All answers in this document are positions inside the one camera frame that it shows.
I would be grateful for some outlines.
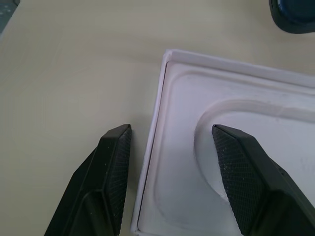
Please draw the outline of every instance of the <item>white tray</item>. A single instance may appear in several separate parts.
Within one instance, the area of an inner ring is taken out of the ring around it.
[[[315,78],[183,51],[164,55],[131,230],[240,236],[213,124],[241,129],[315,206]]]

